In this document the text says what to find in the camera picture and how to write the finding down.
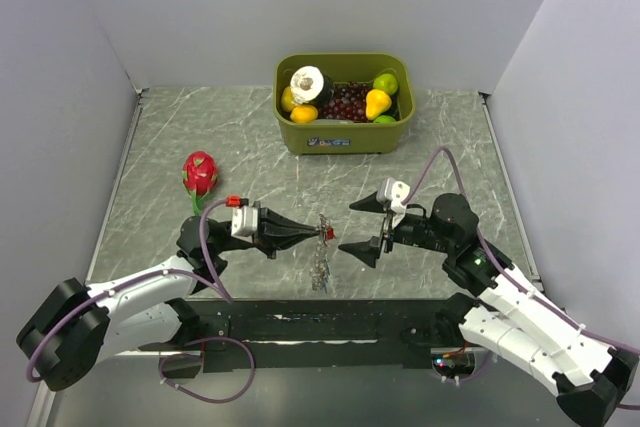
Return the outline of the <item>round metal key organizer disc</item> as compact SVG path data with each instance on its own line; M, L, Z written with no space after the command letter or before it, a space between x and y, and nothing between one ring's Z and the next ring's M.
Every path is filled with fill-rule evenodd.
M325 291L330 277L330 267L328 260L328 243L332 240L325 239L325 230L333 228L329 220L323 215L319 215L320 233L314 250L313 265L310 270L311 288L313 291Z

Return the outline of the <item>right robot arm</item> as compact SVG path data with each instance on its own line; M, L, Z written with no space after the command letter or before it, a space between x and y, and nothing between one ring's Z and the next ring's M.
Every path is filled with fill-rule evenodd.
M396 244L442 253L442 268L460 292L437 315L448 345L482 346L543 385L579 426L603 426L621 408L639 366L628 348L589 337L584 327L532 285L520 269L478 236L478 216L461 194L445 193L430 210L403 197L373 193L350 209L382 215L380 233L340 250L369 267Z

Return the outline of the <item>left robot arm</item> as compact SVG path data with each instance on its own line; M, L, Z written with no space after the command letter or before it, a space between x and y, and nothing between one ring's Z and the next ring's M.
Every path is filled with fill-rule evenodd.
M111 281L59 283L16 338L28 360L27 381L61 391L121 352L156 343L185 349L199 323L188 297L209 289L234 301L221 280L228 265L222 254L255 249L273 259L308 239L325 243L333 236L326 219L306 225L244 198L224 204L229 220L210 218L209 209L188 218L177 253L158 265Z

